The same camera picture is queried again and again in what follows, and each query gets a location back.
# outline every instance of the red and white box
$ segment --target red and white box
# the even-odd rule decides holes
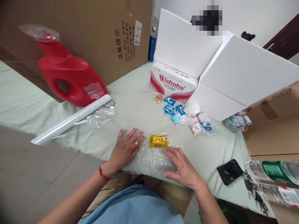
[[[186,103],[198,86],[198,79],[156,62],[152,66],[149,87],[174,100]]]

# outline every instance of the khaki pants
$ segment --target khaki pants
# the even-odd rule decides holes
[[[128,173],[116,174],[99,192],[94,201],[88,207],[82,218],[90,215],[94,210],[99,207],[104,201],[111,198],[113,195],[122,191],[123,189],[130,186],[132,182],[132,175]],[[191,189],[180,187],[164,181],[159,182],[153,191],[159,195],[162,199],[172,203],[177,212],[182,217],[185,216],[193,191]]]

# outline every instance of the red detergent bottle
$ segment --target red detergent bottle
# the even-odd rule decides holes
[[[85,107],[107,94],[107,87],[100,76],[83,59],[73,56],[59,41],[59,33],[45,26],[27,24],[19,27],[36,41],[44,52],[37,66],[53,92],[79,107]],[[58,81],[64,80],[69,91],[64,92]]]

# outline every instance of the green bottle label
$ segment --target green bottle label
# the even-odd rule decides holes
[[[272,180],[286,184],[294,184],[284,173],[280,161],[263,161],[262,166],[268,177]]]

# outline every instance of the white box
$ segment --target white box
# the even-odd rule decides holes
[[[152,66],[149,87],[174,100],[186,103],[198,86],[198,79],[156,62]]]
[[[239,103],[203,84],[199,84],[188,102],[197,103],[207,114],[217,120],[222,121],[231,115],[247,108]]]
[[[299,66],[235,35],[224,41],[199,82],[251,105],[299,80]]]
[[[222,43],[177,15],[161,9],[155,59],[198,78]]]

